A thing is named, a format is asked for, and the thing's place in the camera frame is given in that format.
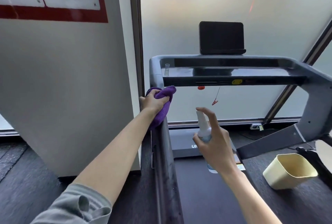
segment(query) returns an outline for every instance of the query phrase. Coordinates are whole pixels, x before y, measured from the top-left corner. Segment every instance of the black screen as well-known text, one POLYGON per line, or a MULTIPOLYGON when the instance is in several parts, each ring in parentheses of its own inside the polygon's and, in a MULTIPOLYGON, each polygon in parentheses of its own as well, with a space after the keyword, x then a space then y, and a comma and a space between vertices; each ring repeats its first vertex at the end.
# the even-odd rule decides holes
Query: black screen
POLYGON ((201 54, 243 54, 243 24, 241 22, 202 21, 200 30, 201 54))

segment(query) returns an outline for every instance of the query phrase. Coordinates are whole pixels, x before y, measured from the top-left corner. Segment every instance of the treadmill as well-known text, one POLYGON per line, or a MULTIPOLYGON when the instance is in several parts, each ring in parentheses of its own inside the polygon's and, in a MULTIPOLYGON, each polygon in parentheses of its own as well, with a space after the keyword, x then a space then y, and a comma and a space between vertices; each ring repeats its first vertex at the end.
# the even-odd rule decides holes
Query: treadmill
MULTIPOLYGON (((150 59, 150 86, 297 85, 309 93, 301 120, 233 152, 243 159, 323 139, 332 146, 332 79, 294 59, 277 56, 159 55, 150 59), (165 76, 165 66, 169 66, 165 76)), ((237 200, 210 173, 194 146, 198 129, 151 131, 158 223, 246 223, 237 200)))

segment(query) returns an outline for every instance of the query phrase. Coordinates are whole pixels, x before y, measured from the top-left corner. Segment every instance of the purple microfiber cloth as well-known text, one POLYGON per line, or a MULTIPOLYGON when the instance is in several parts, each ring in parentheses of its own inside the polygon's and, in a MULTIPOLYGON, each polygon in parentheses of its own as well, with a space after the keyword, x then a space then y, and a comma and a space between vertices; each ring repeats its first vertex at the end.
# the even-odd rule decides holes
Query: purple microfiber cloth
POLYGON ((168 87, 166 87, 162 90, 160 88, 153 87, 153 88, 150 88, 147 91, 146 96, 152 90, 161 90, 159 93, 154 95, 155 99, 160 99, 160 98, 163 98, 163 97, 169 97, 169 101, 166 102, 166 104, 164 104, 164 107, 161 109, 160 112, 158 112, 156 117, 153 119, 152 123, 150 124, 149 130, 152 130, 152 129, 156 128, 158 125, 160 125, 164 121, 164 119, 165 119, 165 117, 168 113, 169 106, 172 102, 173 94, 176 92, 176 88, 175 88, 175 86, 168 86, 168 87))

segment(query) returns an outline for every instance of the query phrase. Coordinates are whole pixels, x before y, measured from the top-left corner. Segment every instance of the yellow button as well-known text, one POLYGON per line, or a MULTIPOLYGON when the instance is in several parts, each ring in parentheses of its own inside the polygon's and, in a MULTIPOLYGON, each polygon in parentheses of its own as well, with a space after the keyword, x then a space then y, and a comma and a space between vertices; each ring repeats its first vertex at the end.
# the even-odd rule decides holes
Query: yellow button
POLYGON ((232 81, 232 84, 234 84, 234 85, 242 84, 242 79, 235 79, 232 81))

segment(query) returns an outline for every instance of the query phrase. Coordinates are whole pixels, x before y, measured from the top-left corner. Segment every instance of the treadmill running belt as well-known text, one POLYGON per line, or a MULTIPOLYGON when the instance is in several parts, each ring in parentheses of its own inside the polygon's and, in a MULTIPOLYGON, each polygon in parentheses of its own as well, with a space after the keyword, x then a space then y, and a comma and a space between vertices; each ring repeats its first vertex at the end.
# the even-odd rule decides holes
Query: treadmill running belt
POLYGON ((233 192, 203 157, 174 161, 184 223, 247 223, 233 192))

